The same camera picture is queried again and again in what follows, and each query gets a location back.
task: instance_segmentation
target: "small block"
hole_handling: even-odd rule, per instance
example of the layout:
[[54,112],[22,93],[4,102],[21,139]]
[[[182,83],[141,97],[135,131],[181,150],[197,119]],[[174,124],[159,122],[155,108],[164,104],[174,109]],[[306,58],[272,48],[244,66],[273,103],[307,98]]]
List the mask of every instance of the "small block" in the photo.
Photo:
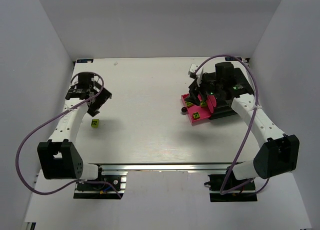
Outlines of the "small block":
[[192,114],[192,116],[193,116],[194,119],[200,118],[199,112],[194,112],[194,113]]
[[91,127],[97,128],[99,126],[99,119],[92,119]]
[[187,106],[188,108],[189,108],[190,106],[193,106],[193,105],[194,105],[194,103],[191,103],[191,102],[189,102],[189,101],[186,101],[185,104],[186,104],[186,106]]
[[205,101],[201,101],[200,106],[201,106],[201,107],[206,107],[206,106],[208,106],[208,105],[207,105],[207,103],[206,103]]

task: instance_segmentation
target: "white backdrop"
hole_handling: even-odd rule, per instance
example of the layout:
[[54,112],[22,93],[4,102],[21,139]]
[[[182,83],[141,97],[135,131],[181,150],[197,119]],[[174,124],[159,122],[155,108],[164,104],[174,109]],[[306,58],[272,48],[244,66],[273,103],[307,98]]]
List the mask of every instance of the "white backdrop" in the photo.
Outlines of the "white backdrop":
[[320,229],[319,2],[282,0],[252,57],[265,111],[300,140],[293,175],[313,229]]
[[72,60],[251,56],[281,0],[40,0]]
[[[31,195],[15,170],[17,148],[61,110],[73,66],[39,0],[0,0],[0,12],[0,228],[16,230]],[[29,184],[40,168],[38,143],[52,127],[23,148],[20,166]]]

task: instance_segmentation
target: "robotic arm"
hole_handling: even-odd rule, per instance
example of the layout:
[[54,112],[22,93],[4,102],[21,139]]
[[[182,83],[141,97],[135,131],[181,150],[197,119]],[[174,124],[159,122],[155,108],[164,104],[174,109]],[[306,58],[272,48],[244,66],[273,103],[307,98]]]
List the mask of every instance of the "robotic arm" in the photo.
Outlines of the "robotic arm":
[[[215,98],[227,102],[249,125],[256,107],[255,97],[240,68],[234,68],[231,62],[223,62],[215,65],[215,73],[191,73],[190,77],[194,78],[194,81],[189,86],[186,101],[200,105],[198,95],[203,100],[214,95]],[[251,131],[260,150],[253,160],[234,166],[232,172],[237,180],[258,176],[267,179],[295,170],[299,150],[298,138],[295,135],[286,135],[259,106]]]
[[97,97],[75,109],[72,107],[94,96],[101,88],[93,73],[83,72],[78,74],[78,83],[68,90],[64,110],[69,109],[69,112],[60,118],[48,141],[40,142],[37,147],[46,179],[97,179],[98,166],[83,162],[74,142],[84,115],[89,113],[94,117],[112,94],[103,88]]

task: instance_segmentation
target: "black ball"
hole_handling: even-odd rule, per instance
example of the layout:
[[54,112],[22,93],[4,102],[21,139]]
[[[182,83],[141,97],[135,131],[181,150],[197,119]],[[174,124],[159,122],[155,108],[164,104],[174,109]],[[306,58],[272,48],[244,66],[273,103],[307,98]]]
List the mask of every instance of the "black ball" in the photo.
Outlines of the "black ball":
[[182,107],[182,108],[181,108],[181,111],[182,111],[183,113],[186,113],[186,112],[188,111],[188,109],[187,109],[186,107]]

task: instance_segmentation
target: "wall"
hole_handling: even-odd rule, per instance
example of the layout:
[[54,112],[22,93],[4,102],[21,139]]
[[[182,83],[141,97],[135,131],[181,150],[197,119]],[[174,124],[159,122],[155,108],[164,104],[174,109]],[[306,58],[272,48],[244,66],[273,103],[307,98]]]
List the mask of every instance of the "wall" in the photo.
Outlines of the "wall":
[[251,56],[281,0],[40,0],[72,60]]
[[313,229],[320,229],[319,2],[282,0],[252,57],[265,111],[300,140],[294,177]]
[[[15,170],[22,139],[58,113],[72,62],[39,0],[0,0],[0,222],[1,229],[20,229],[30,192]],[[52,125],[25,145],[20,165],[33,185],[40,168],[37,145]]]

